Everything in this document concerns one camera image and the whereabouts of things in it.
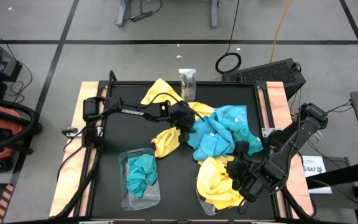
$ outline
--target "blue cloth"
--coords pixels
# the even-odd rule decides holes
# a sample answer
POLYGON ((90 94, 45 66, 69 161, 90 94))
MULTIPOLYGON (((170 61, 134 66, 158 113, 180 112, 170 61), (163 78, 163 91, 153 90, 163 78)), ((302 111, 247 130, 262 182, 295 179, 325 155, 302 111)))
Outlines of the blue cloth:
POLYGON ((135 197, 143 197, 148 185, 157 180, 157 166, 154 156, 144 154, 128 159, 129 175, 127 188, 135 197))
POLYGON ((248 141, 251 156, 263 149, 262 143, 249 131, 247 106, 223 106, 216 108, 204 121, 193 125, 194 133, 190 133, 187 143, 193 147, 194 160, 202 161, 212 157, 226 156, 232 153, 234 143, 248 141))

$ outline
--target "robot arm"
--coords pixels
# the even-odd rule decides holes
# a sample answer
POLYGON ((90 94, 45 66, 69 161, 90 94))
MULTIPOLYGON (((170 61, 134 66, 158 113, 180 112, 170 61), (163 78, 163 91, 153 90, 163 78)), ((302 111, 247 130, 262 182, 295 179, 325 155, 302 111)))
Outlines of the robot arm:
POLYGON ((250 157, 248 142, 237 142, 234 161, 228 162, 226 171, 233 179, 232 188, 248 201, 266 197, 282 190, 299 217, 309 218, 289 194, 285 184, 290 171, 290 161, 302 145, 320 129, 327 126, 327 113, 314 104, 303 104, 298 119, 283 131, 273 131, 268 136, 268 146, 275 152, 263 159, 250 157))
MULTIPOLYGON (((90 124, 113 113, 141 116, 152 122, 166 121, 177 129, 180 129, 179 142, 185 143, 189 138, 190 129, 196 121, 195 116, 201 117, 197 112, 191 109, 189 104, 185 101, 177 101, 177 103, 172 106, 169 101, 139 105, 126 103, 121 98, 118 98, 112 105, 108 105, 109 103, 111 102, 109 102, 108 98, 98 96, 84 100, 84 121, 90 124), (106 109, 102 113, 99 113, 99 103, 101 101, 105 104, 106 109)), ((95 137, 96 133, 97 132, 93 131, 90 137, 95 137)))

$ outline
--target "sticker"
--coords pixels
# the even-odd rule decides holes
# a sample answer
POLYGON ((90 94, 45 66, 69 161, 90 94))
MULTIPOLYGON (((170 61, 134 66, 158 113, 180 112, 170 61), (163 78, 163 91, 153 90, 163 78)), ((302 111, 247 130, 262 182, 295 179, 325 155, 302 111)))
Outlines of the sticker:
MULTIPOLYGON (((326 172, 323 158, 321 156, 302 156, 303 159, 303 171, 305 177, 312 175, 318 175, 326 172)), ((332 194, 333 191, 330 187, 321 187, 318 189, 309 190, 311 194, 332 194)))

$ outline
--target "clear spray bottle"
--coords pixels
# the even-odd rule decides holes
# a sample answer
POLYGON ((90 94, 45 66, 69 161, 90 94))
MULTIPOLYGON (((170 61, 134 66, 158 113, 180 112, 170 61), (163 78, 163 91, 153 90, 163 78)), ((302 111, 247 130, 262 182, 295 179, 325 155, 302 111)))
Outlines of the clear spray bottle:
POLYGON ((192 102, 196 98, 196 79, 194 68, 182 68, 179 69, 181 79, 181 97, 186 102, 192 102))

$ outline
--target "gray floor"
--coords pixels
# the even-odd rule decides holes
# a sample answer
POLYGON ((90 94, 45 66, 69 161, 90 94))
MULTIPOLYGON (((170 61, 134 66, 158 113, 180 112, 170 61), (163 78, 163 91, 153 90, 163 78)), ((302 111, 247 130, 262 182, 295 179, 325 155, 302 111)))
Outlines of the gray floor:
MULTIPOLYGON (((118 1, 80 0, 67 39, 153 40, 228 39, 236 9, 235 0, 222 0, 219 27, 210 29, 209 3, 199 0, 162 0, 163 8, 150 18, 122 28, 113 22, 118 1)), ((145 1, 146 8, 157 1, 145 1)), ((358 1, 346 1, 358 26, 358 1)), ((11 40, 58 40, 62 35, 73 0, 0 0, 0 36, 11 40)), ((241 0, 234 39, 272 40, 285 0, 241 0)), ((132 1, 137 14, 139 2, 132 1)), ((357 40, 339 0, 294 0, 279 35, 280 40, 357 40)), ((35 108, 57 45, 11 45, 15 56, 34 75, 23 104, 35 108)), ((44 131, 32 141, 34 153, 24 162, 5 222, 48 217, 62 162, 66 139, 60 134, 71 125, 82 81, 108 78, 114 70, 119 80, 178 80, 179 68, 196 68, 197 80, 220 80, 215 61, 227 45, 64 45, 41 113, 44 131)), ((267 63, 271 45, 232 45, 242 56, 242 68, 267 63)), ((345 103, 358 90, 358 45, 278 45, 274 60, 293 58, 302 65, 307 83, 301 101, 313 102, 324 110, 345 103)), ((232 67, 227 59, 221 69, 232 67)), ((29 81, 28 71, 19 77, 29 81)), ((293 111, 298 107, 294 103, 293 111)), ((330 114, 324 140, 316 141, 327 156, 347 156, 358 163, 358 124, 352 110, 330 114)), ((316 155, 308 146, 303 154, 316 155)), ((0 175, 7 182, 11 174, 0 175)), ((323 220, 356 222, 348 210, 319 208, 323 220)))

